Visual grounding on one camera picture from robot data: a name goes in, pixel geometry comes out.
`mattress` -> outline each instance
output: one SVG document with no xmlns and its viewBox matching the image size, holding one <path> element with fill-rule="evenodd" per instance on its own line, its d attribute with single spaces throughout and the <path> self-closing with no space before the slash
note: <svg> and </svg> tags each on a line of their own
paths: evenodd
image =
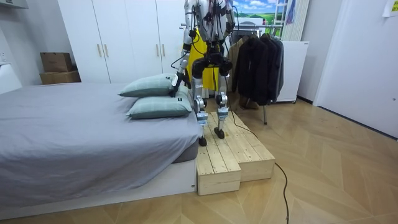
<svg viewBox="0 0 398 224">
<path fill-rule="evenodd" d="M 199 142 L 195 141 L 192 145 L 190 145 L 186 150 L 184 150 L 181 155 L 174 160 L 175 163 L 179 162 L 187 162 L 191 161 L 192 159 L 195 159 L 198 155 L 198 149 L 199 149 Z"/>
<path fill-rule="evenodd" d="M 194 159 L 194 113 L 131 120 L 124 85 L 28 86 L 0 95 L 0 209 L 140 187 Z"/>
</svg>

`wooden platform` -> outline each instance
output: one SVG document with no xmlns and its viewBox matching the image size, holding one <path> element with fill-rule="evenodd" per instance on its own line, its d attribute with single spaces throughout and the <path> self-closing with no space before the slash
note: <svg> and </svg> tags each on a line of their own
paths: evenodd
<svg viewBox="0 0 398 224">
<path fill-rule="evenodd" d="M 236 124 L 246 127 L 234 114 Z M 232 114 L 224 124 L 225 138 L 214 133 L 217 114 L 209 114 L 205 126 L 206 147 L 197 157 L 198 194 L 207 195 L 239 190 L 240 182 L 271 178 L 275 158 L 249 131 L 237 127 Z"/>
</svg>

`light green pillow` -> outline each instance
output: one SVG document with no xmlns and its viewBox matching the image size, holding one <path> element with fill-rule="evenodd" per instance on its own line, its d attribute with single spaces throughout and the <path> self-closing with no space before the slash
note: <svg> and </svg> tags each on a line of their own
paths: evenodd
<svg viewBox="0 0 398 224">
<path fill-rule="evenodd" d="M 168 96 L 173 89 L 172 81 L 175 74 L 160 74 L 151 77 L 140 78 L 124 87 L 119 96 L 146 97 Z"/>
<path fill-rule="evenodd" d="M 183 116 L 192 111 L 188 88 L 180 86 L 175 97 L 150 96 L 139 98 L 127 115 L 132 119 L 168 118 Z"/>
</svg>

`white wardrobe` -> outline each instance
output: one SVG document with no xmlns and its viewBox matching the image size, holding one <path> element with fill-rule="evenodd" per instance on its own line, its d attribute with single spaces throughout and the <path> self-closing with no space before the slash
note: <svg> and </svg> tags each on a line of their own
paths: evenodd
<svg viewBox="0 0 398 224">
<path fill-rule="evenodd" d="M 83 82 L 175 73 L 185 0 L 58 0 Z"/>
</svg>

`bed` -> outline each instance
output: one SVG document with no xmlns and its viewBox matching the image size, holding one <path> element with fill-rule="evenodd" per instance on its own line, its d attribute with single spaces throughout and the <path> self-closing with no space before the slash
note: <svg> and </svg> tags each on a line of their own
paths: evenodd
<svg viewBox="0 0 398 224">
<path fill-rule="evenodd" d="M 195 190 L 202 132 L 195 114 L 131 120 L 125 114 L 137 99 L 118 96 L 123 86 L 69 83 L 0 95 L 0 211 L 7 210 L 0 218 Z"/>
</svg>

